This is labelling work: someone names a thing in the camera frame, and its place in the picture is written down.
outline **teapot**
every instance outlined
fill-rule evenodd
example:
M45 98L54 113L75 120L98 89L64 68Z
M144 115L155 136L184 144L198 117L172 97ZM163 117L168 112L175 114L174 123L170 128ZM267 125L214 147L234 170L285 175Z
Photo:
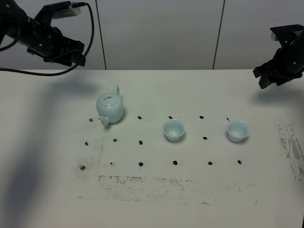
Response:
M102 94L96 102L96 109L103 126L120 120L124 113L123 100L119 96L119 86L114 85L112 93Z

